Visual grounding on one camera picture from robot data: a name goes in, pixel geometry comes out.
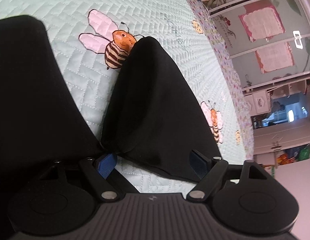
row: bee wing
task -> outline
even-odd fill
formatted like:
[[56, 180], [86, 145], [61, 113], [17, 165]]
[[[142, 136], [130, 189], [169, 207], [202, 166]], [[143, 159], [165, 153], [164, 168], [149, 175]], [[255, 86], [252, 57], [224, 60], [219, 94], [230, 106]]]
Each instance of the bee wing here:
[[78, 39], [86, 49], [95, 53], [105, 53], [106, 46], [109, 41], [101, 36], [96, 36], [91, 33], [82, 33]]
[[223, 128], [222, 114], [220, 111], [217, 111], [216, 115], [217, 115], [217, 127], [221, 130]]
[[201, 107], [201, 109], [202, 109], [202, 111], [204, 113], [204, 116], [206, 118], [206, 121], [207, 121], [208, 125], [210, 127], [212, 127], [213, 126], [213, 122], [212, 122], [212, 118], [211, 118], [211, 110], [209, 109], [209, 107], [207, 106], [207, 104], [205, 102], [202, 102], [200, 104], [200, 107]]
[[91, 10], [88, 14], [88, 23], [95, 32], [109, 41], [113, 40], [113, 32], [118, 30], [118, 26], [107, 15], [97, 10]]
[[218, 131], [218, 141], [219, 141], [220, 143], [223, 143], [223, 140], [224, 140], [224, 137], [223, 137], [221, 131], [219, 130], [219, 131]]

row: mattress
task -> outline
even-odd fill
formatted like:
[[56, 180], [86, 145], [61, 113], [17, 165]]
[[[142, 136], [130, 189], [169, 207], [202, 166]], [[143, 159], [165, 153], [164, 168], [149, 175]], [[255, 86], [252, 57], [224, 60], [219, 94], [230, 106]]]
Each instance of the mattress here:
[[[219, 112], [217, 143], [223, 158], [241, 164], [252, 157], [252, 125], [238, 92], [238, 76], [207, 11], [196, 0], [0, 0], [0, 19], [28, 14], [44, 22], [71, 95], [99, 139], [120, 70], [108, 69], [104, 54], [86, 49], [79, 41], [81, 33], [94, 33], [88, 22], [92, 10], [125, 32], [156, 38], [178, 65], [199, 104]], [[140, 192], [185, 195], [194, 187], [161, 178], [124, 159], [116, 169]]]

